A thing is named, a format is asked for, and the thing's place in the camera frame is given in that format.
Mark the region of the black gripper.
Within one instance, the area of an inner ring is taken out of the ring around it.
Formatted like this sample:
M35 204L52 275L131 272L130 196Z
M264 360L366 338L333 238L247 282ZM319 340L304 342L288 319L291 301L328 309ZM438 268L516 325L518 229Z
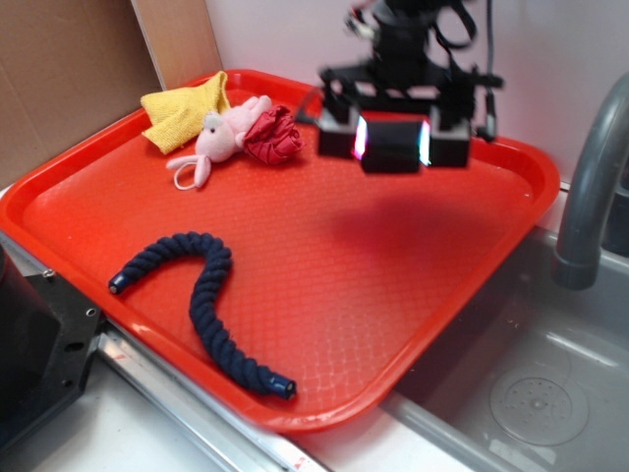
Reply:
M493 91L503 86L493 66L492 3L486 3L487 66L466 71L453 52L470 47L478 34L463 1L368 1L350 10L346 27L371 43L371 57L327 68L323 110L316 120L317 153L353 157L360 113L429 111L428 166L465 168L471 147L467 118L448 122L443 113L473 113L475 91L486 89L486 112L495 111ZM347 113L345 122L332 113Z

